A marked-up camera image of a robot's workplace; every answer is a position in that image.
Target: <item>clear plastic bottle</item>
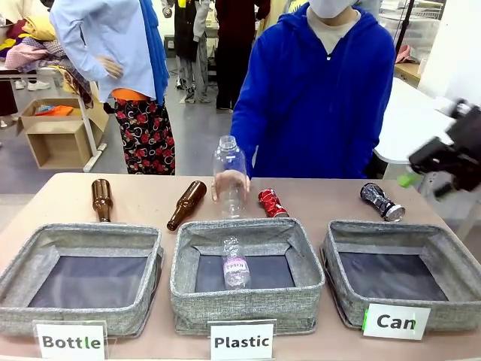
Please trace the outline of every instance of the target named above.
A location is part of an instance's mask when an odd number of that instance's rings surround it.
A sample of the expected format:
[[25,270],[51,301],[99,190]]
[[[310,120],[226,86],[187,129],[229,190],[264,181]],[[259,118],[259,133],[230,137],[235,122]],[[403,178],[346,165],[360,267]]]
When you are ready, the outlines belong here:
[[220,138],[213,155],[213,174],[222,217],[242,217],[247,196],[246,156],[237,146],[235,137],[225,135]]
[[239,241],[235,237],[224,240],[224,281],[227,290],[250,288],[250,273]]

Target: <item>floral skirt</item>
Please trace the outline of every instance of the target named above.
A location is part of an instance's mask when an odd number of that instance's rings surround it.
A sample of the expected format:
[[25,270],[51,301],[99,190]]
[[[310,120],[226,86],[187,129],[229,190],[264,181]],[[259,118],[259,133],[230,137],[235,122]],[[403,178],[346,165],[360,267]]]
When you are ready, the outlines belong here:
[[129,174],[175,174],[175,146],[165,102],[116,99]]

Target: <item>orange top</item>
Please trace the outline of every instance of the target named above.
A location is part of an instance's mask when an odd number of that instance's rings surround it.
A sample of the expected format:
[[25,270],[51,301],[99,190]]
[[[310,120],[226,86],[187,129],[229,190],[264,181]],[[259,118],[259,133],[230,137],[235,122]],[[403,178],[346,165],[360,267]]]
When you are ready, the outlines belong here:
[[117,88],[112,92],[115,99],[122,100],[149,100],[148,96],[126,88]]

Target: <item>pile of clothes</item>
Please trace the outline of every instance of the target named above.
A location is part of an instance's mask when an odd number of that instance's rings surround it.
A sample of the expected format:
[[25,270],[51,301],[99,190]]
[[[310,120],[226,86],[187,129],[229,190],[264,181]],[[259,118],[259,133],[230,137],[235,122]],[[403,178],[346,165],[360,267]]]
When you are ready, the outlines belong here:
[[66,57],[48,16],[27,17],[18,21],[7,32],[5,43],[12,45],[0,50],[0,57],[5,57],[5,68],[23,73],[58,64]]
[[67,59],[48,15],[26,17],[13,24],[7,32],[7,38],[0,44],[2,58],[5,59],[6,69],[21,73],[47,66],[56,68],[64,77],[64,90],[78,94],[85,106],[93,107],[89,82]]

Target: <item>green tip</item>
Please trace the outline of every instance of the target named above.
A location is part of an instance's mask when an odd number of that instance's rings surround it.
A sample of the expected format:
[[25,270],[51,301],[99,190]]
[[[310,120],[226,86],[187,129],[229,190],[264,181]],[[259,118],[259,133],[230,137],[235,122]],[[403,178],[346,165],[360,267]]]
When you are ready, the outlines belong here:
[[398,184],[401,187],[412,186],[421,176],[416,173],[403,174],[398,177]]

